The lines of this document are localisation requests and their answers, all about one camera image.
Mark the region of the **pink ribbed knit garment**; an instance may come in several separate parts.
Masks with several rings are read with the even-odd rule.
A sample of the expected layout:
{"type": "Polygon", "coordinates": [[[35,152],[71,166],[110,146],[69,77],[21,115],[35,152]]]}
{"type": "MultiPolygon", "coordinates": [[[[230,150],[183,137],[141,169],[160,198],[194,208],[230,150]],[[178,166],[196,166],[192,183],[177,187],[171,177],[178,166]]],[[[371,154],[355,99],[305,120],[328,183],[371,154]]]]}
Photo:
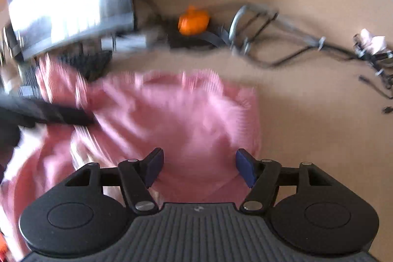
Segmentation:
{"type": "Polygon", "coordinates": [[[235,154],[260,150],[253,88],[211,70],[120,72],[88,83],[50,57],[41,59],[36,75],[45,100],[90,110],[97,123],[49,125],[40,145],[15,151],[1,184],[1,231],[15,259],[28,253],[18,226],[22,211],[86,159],[111,167],[163,149],[165,165],[153,184],[161,203],[239,204],[247,194],[235,154]]]}

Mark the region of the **black keyboard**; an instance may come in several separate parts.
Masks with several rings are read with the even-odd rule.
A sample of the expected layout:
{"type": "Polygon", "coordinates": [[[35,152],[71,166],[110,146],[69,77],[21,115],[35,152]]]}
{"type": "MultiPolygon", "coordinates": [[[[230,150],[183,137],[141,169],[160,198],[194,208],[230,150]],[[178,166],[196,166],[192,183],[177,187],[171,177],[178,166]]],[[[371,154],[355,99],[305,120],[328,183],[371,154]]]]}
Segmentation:
{"type": "MultiPolygon", "coordinates": [[[[61,64],[70,66],[79,72],[88,82],[96,81],[103,76],[112,60],[112,51],[98,51],[96,53],[63,54],[56,58],[61,64]]],[[[20,97],[41,99],[41,92],[37,82],[36,72],[39,62],[26,67],[21,73],[22,84],[19,87],[20,97]]]]}

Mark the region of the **white power adapter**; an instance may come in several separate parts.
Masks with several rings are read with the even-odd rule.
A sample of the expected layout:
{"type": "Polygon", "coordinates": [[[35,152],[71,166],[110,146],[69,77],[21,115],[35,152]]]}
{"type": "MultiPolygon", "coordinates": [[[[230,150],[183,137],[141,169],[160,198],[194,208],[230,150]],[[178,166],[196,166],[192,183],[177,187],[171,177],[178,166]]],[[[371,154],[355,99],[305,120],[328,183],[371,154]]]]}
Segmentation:
{"type": "Polygon", "coordinates": [[[162,31],[148,30],[142,33],[103,37],[100,39],[100,45],[103,50],[134,52],[152,49],[166,41],[167,35],[162,31]]]}

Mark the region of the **black hub box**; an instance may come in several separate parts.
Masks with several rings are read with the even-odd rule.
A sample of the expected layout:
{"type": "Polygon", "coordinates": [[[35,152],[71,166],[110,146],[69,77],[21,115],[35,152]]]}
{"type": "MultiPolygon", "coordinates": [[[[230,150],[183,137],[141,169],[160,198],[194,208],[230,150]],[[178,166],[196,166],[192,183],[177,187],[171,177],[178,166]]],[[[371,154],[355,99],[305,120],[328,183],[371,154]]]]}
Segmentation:
{"type": "Polygon", "coordinates": [[[212,48],[220,48],[221,46],[227,46],[230,44],[228,33],[213,33],[210,31],[205,31],[198,35],[184,36],[178,31],[174,33],[169,33],[167,35],[167,41],[172,49],[178,48],[196,48],[209,46],[212,48]]]}

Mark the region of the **orange round object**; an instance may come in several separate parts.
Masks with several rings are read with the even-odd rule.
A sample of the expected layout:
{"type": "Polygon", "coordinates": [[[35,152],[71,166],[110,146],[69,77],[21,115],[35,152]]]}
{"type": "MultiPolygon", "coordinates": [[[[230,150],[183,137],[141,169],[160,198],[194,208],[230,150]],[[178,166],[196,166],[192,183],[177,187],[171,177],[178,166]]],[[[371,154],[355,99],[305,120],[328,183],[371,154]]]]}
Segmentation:
{"type": "Polygon", "coordinates": [[[207,30],[211,16],[208,11],[189,6],[179,16],[178,30],[184,36],[199,35],[207,30]]]}

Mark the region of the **white connector cluster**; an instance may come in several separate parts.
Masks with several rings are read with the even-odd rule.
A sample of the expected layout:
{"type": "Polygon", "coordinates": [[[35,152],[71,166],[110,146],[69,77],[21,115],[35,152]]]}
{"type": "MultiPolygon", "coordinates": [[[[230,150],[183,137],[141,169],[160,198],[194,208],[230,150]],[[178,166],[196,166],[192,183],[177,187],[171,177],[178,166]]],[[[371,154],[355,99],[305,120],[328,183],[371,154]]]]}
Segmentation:
{"type": "Polygon", "coordinates": [[[392,49],[388,47],[385,36],[375,36],[363,28],[353,37],[354,50],[359,58],[370,55],[379,61],[392,63],[392,49]]]}

